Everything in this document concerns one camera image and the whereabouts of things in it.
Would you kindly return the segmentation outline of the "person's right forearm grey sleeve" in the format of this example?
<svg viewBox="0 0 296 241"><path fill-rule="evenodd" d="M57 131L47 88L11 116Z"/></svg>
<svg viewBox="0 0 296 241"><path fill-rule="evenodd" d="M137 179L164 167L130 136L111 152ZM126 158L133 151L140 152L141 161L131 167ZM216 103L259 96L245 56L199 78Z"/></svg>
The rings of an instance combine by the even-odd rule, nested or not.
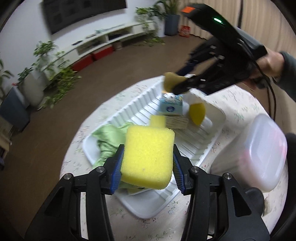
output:
<svg viewBox="0 0 296 241"><path fill-rule="evenodd" d="M296 102L296 59L285 51L280 54L284 58L284 65L277 85Z"/></svg>

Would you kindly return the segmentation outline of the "person's right hand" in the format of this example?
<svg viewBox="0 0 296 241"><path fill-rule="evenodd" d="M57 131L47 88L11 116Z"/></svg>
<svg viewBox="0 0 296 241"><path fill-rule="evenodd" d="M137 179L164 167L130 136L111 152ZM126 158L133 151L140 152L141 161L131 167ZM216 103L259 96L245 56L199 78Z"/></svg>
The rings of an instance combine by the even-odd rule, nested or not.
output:
<svg viewBox="0 0 296 241"><path fill-rule="evenodd" d="M280 52L267 50L267 55L258 59L257 64L262 70L262 73L268 77L280 77L284 67L284 57ZM251 89L255 89L254 79L261 76L260 71L256 68L250 75L250 77L244 82Z"/></svg>

